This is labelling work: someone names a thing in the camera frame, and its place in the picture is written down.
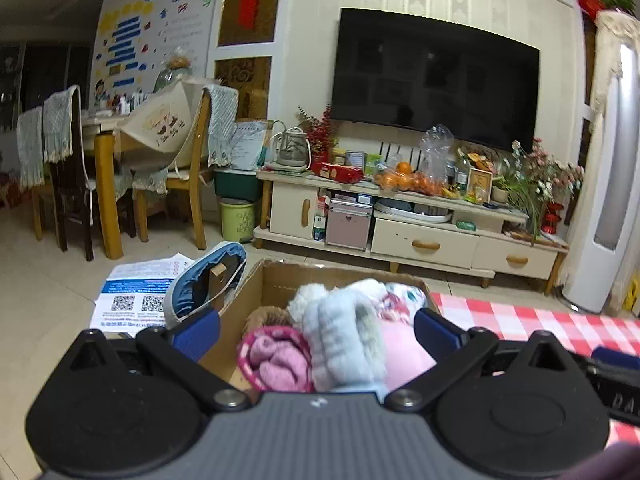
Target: pink towel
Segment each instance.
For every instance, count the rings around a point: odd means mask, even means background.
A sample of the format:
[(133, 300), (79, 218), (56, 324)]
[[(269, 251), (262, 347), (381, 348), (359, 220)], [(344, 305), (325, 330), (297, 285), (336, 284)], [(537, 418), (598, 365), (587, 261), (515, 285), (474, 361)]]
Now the pink towel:
[(238, 365), (258, 391), (311, 392), (308, 344), (290, 326), (264, 326), (242, 340)]

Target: tv stand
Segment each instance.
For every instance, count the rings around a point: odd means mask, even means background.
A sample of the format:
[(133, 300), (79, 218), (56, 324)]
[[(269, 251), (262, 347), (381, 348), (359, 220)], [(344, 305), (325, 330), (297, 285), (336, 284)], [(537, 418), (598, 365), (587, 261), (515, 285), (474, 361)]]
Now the tv stand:
[[(340, 184), (315, 175), (297, 176), (274, 171), (258, 171), (256, 176), (262, 181), (260, 225), (254, 229), (257, 248), (262, 247), (263, 240), (272, 240), (386, 261), (391, 272), (398, 272), (402, 264), (456, 272), (481, 278), (484, 288), (489, 286), (496, 272), (503, 272), (546, 280), (545, 294), (549, 294), (555, 285), (568, 252), (566, 248), (532, 246), (503, 234), (504, 222), (522, 224), (527, 221), (527, 215), (517, 210), (488, 209), (464, 200), (415, 192), (388, 192), (370, 182)], [(327, 245), (324, 240), (313, 240), (316, 197), (320, 188), (451, 209), (453, 220), (446, 224), (425, 224), (376, 210), (373, 235), (366, 250)], [(473, 222), (476, 231), (458, 229), (458, 220)], [(416, 247), (416, 240), (427, 240), (438, 248)]]

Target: tv screen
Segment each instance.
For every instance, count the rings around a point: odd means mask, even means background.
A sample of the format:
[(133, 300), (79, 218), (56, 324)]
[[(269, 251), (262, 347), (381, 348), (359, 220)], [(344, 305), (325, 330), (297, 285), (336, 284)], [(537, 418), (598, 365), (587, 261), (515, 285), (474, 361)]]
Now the tv screen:
[(426, 131), (511, 151), (531, 149), (540, 53), (455, 23), (342, 9), (332, 118)]

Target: paper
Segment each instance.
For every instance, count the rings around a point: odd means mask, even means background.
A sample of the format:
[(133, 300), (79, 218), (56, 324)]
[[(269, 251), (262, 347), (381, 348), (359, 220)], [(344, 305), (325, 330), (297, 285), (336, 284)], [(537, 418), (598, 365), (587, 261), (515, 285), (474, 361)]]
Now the paper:
[(95, 301), (90, 328), (134, 337), (149, 326), (164, 326), (164, 295), (193, 260), (172, 258), (116, 266)]
[(233, 170), (253, 171), (257, 167), (267, 124), (263, 121), (236, 123), (231, 139), (231, 168)]

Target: golden glass panel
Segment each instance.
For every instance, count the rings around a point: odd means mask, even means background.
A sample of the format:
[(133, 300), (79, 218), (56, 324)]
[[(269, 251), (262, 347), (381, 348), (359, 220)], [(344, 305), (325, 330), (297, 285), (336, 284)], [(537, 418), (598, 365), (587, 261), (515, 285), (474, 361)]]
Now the golden glass panel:
[(216, 62), (216, 79), (239, 92), (237, 119), (266, 119), (271, 57), (242, 57)]
[(247, 30), (238, 25), (239, 9), (240, 0), (224, 1), (218, 46), (273, 41), (278, 0), (258, 0), (254, 30)]

